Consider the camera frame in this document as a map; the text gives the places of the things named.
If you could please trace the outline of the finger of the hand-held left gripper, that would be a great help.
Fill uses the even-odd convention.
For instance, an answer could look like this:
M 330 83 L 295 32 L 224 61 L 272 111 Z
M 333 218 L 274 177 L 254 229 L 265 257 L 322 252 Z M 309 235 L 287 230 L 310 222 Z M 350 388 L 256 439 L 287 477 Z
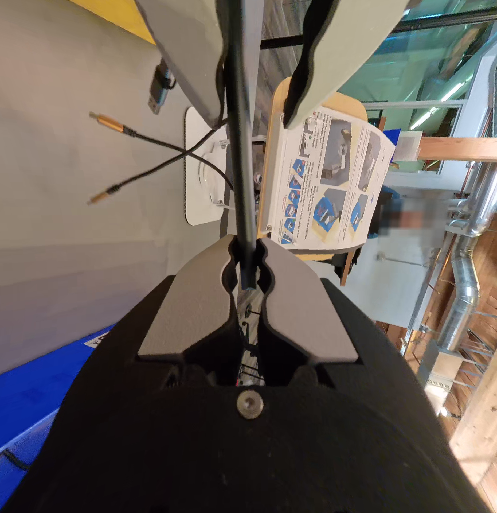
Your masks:
M 169 70 L 202 119 L 219 126 L 225 104 L 226 1 L 135 1 Z
M 409 1 L 311 1 L 303 45 L 284 104 L 294 129 L 372 56 L 401 20 Z

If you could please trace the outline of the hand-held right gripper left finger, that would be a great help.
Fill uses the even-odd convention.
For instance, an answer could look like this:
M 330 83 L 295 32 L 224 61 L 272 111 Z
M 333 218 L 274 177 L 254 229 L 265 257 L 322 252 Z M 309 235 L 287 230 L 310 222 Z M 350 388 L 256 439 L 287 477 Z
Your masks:
M 219 385 L 236 384 L 241 333 L 233 291 L 237 238 L 226 235 L 175 275 L 138 349 L 142 361 L 197 365 Z

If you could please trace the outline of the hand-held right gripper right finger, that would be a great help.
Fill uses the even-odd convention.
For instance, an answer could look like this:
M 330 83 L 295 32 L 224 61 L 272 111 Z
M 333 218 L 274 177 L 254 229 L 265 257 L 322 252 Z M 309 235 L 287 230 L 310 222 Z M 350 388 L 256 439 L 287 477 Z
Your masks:
M 265 385 L 288 385 L 302 366 L 357 362 L 357 350 L 316 273 L 270 239 L 258 240 L 258 256 L 258 364 Z

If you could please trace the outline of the yellow plastic bin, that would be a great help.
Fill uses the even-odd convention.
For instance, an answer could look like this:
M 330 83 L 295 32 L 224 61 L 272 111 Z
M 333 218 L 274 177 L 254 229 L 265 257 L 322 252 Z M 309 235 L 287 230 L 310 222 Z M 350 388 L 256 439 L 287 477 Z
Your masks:
M 135 1 L 71 1 L 77 6 L 155 45 Z

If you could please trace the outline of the slim grey usb hub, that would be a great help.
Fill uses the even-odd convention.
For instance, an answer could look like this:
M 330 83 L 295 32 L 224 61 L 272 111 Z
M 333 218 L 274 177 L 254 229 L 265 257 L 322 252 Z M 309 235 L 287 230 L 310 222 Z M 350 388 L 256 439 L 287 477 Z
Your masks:
M 237 223 L 241 288 L 257 285 L 257 228 L 253 186 L 252 122 L 245 72 L 245 1 L 216 1 L 224 42 L 223 77 Z

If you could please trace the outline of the blue plastic bin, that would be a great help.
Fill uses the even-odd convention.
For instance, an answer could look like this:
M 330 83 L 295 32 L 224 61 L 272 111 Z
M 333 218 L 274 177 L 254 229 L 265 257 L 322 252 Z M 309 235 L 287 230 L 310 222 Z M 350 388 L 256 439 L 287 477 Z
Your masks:
M 39 454 L 70 385 L 113 327 L 0 375 L 0 510 Z

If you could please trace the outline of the wooden board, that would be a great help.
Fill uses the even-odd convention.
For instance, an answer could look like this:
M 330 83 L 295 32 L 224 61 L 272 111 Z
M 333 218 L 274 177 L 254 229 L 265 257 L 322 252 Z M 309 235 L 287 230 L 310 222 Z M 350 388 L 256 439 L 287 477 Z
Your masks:
M 264 166 L 262 172 L 262 185 L 260 192 L 259 214 L 257 221 L 257 238 L 268 237 L 272 228 L 267 230 L 268 224 L 265 223 L 265 210 L 270 203 L 270 182 L 275 164 L 275 153 L 277 151 L 277 128 L 280 116 L 284 110 L 285 100 L 288 96 L 291 77 L 285 78 L 277 86 L 271 100 L 271 114 L 267 128 L 267 136 L 265 142 Z M 345 94 L 335 92 L 328 99 L 322 102 L 322 106 L 347 114 L 353 118 L 367 121 L 367 112 L 363 104 L 352 97 Z M 303 261 L 320 261 L 331 258 L 334 254 L 355 252 L 362 247 L 363 244 L 349 247 L 347 249 L 324 249 L 324 250 L 294 250 L 295 255 Z

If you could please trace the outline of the white document stand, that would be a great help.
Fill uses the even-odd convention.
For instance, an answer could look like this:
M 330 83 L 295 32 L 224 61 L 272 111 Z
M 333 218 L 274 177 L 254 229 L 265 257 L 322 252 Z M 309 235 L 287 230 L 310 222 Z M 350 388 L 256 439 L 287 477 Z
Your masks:
M 258 231 L 281 245 L 278 214 L 273 209 L 273 198 L 278 181 L 279 158 L 282 150 L 284 115 L 277 111 L 272 116 L 274 125 L 268 130 L 270 142 L 266 144 L 265 164 L 262 176 L 261 197 L 258 207 Z M 219 221 L 224 209 L 233 210 L 224 204 L 225 179 L 210 165 L 226 174 L 229 139 L 226 126 L 213 132 L 193 153 L 185 158 L 185 218 L 191 226 Z

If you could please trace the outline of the printed instruction sheet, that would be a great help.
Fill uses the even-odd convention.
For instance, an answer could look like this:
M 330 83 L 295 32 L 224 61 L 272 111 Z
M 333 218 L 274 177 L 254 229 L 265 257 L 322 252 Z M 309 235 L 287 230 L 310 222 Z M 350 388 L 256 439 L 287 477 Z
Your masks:
M 261 233 L 299 252 L 365 244 L 395 144 L 368 122 L 325 107 L 293 129 L 283 120 L 266 147 Z

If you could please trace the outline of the rectangular metal duct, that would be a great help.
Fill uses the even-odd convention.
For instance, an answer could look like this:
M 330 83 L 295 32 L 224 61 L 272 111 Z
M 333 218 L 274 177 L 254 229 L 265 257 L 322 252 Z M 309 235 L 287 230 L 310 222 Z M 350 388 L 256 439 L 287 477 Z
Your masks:
M 453 382 L 464 361 L 458 351 L 439 347 L 429 341 L 417 372 L 417 379 L 432 406 L 440 408 L 451 391 Z

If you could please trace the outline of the silver round air duct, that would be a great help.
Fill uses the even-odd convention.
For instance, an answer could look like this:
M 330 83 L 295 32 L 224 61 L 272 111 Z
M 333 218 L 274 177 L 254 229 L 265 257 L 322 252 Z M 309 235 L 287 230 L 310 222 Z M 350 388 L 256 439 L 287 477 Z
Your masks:
M 464 204 L 465 219 L 454 219 L 446 230 L 455 234 L 451 266 L 455 279 L 455 299 L 437 339 L 447 351 L 456 351 L 463 340 L 471 315 L 480 299 L 480 286 L 473 252 L 497 209 L 497 163 L 486 163 L 480 186 Z

